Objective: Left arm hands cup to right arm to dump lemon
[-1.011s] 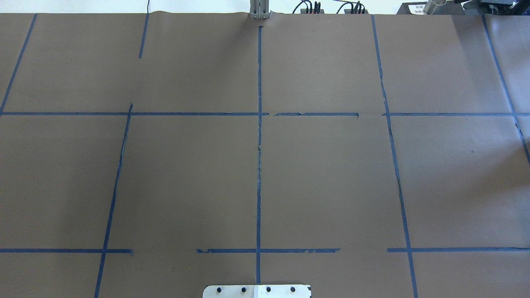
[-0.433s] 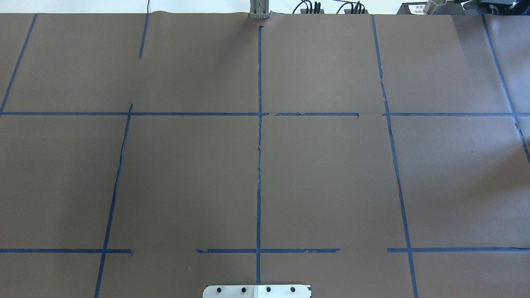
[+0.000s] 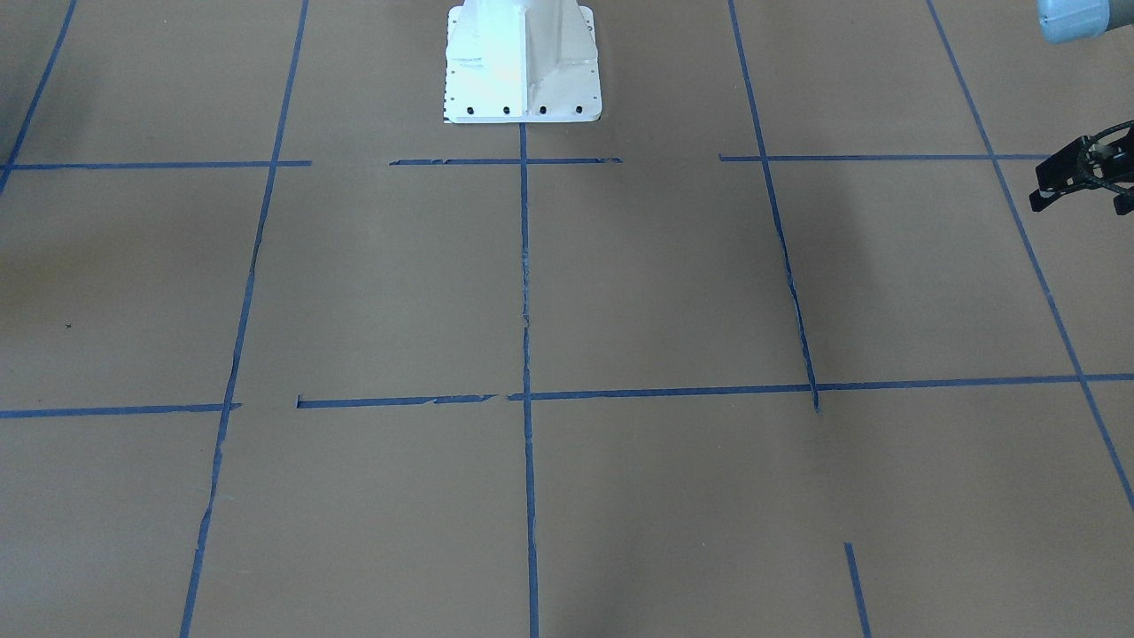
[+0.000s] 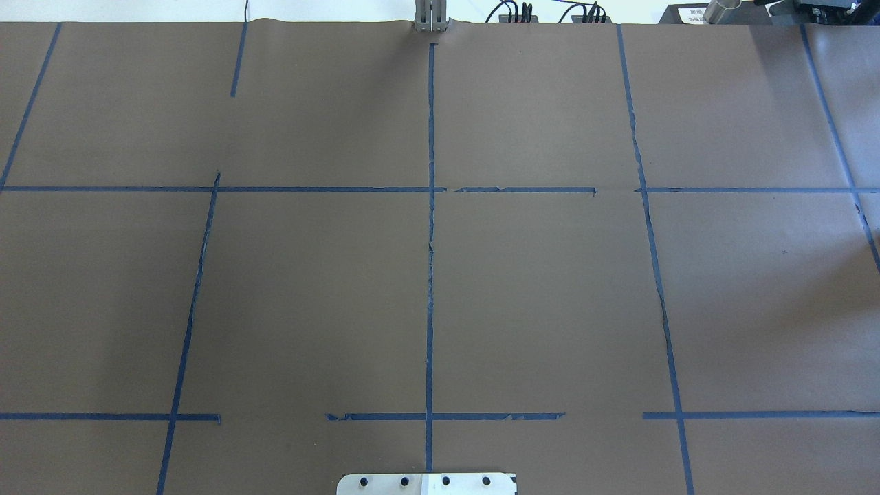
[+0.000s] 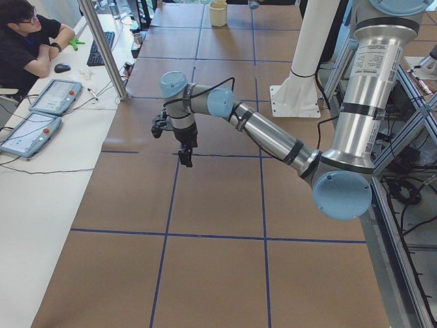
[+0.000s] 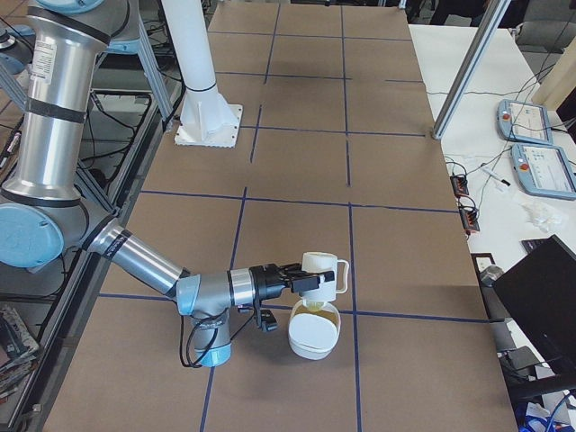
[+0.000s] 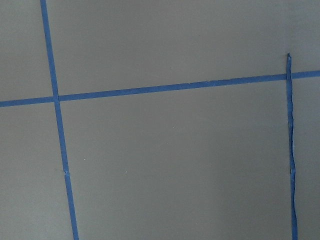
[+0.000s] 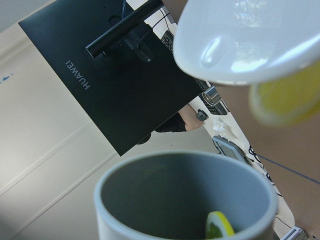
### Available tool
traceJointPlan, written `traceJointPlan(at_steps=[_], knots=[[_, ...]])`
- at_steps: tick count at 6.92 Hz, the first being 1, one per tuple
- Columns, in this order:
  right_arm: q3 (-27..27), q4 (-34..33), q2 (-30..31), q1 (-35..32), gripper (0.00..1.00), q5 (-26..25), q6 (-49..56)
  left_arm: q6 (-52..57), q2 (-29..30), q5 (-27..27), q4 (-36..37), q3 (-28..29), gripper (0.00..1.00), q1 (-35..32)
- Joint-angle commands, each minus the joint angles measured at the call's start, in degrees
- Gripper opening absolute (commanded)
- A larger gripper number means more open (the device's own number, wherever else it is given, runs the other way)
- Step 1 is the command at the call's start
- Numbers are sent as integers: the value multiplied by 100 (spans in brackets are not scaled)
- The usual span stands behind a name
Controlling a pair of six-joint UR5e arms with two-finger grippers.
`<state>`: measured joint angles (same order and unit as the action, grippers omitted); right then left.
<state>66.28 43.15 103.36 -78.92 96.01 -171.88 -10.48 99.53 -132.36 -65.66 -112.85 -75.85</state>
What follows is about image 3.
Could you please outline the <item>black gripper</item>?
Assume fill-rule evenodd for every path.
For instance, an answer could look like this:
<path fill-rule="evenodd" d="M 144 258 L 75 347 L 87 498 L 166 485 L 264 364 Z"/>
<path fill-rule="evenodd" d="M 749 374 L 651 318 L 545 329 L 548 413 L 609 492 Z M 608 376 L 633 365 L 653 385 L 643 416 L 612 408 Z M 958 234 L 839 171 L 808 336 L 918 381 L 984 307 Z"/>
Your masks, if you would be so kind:
<path fill-rule="evenodd" d="M 1053 202 L 1075 192 L 1107 190 L 1115 195 L 1117 215 L 1134 211 L 1131 195 L 1131 126 L 1125 121 L 1094 135 L 1082 135 L 1050 158 L 1050 187 L 1029 194 L 1029 206 L 1041 213 Z"/>

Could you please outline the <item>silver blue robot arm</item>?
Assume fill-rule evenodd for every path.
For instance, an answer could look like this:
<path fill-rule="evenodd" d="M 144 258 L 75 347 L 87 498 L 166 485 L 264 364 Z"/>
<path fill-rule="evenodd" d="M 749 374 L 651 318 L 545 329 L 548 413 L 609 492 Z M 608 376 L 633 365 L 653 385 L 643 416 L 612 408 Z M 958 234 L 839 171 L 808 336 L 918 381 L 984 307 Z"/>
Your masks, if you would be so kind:
<path fill-rule="evenodd" d="M 1129 1 L 1036 1 L 1038 25 L 1046 41 L 1061 44 L 1099 37 L 1131 25 Z M 1110 192 L 1117 215 L 1133 210 L 1133 121 L 1082 135 L 1034 169 L 1036 189 L 1029 205 L 1041 213 L 1078 192 Z"/>

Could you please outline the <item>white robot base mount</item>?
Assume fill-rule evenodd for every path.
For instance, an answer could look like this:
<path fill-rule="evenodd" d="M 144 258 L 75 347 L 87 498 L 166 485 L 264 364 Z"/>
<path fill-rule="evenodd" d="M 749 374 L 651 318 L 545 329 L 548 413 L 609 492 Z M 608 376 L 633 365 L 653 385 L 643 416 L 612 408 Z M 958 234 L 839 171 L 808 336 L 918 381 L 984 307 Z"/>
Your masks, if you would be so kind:
<path fill-rule="evenodd" d="M 443 121 L 601 118 L 595 16 L 578 1 L 464 1 L 446 17 Z"/>

